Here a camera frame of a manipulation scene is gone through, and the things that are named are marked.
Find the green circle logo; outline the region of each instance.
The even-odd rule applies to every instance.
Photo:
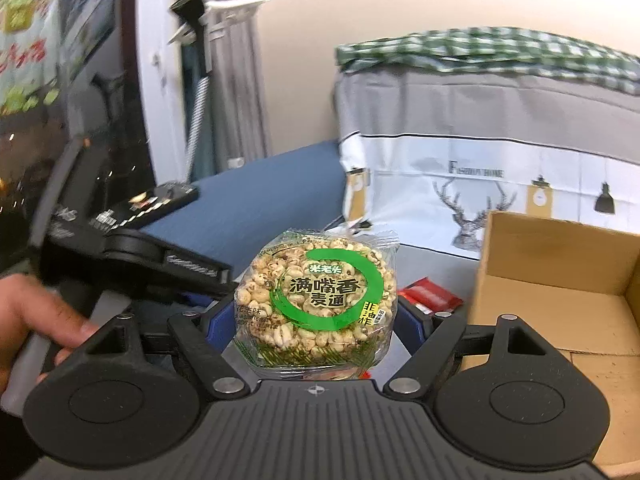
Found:
[[[384,291],[384,280],[378,268],[362,254],[347,249],[312,249],[306,252],[306,257],[311,260],[337,260],[351,264],[359,270],[367,282],[367,290],[360,301],[350,306],[342,314],[333,317],[319,317],[298,309],[291,304],[278,286],[270,292],[271,303],[284,316],[292,320],[300,328],[308,330],[341,330],[354,321],[357,321],[365,303],[380,303]]]

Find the ribbed black surface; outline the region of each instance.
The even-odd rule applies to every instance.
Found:
[[[246,399],[214,404],[187,440],[155,460],[89,472],[44,459],[22,478],[590,480],[603,476],[588,464],[554,473],[521,473],[479,463],[445,441],[418,404],[382,397],[371,381],[265,381]]]

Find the cardboard box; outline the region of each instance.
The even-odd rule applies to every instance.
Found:
[[[500,314],[521,317],[599,387],[611,422],[594,461],[640,480],[640,236],[492,213],[469,323]]]

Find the beige wall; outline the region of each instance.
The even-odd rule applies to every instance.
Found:
[[[273,0],[257,23],[274,153],[337,135],[340,43],[469,25],[515,25],[640,54],[640,0]]]

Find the human hand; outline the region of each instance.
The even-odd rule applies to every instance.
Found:
[[[14,274],[0,280],[0,394],[31,330],[65,347],[56,356],[58,365],[97,329],[35,278]]]

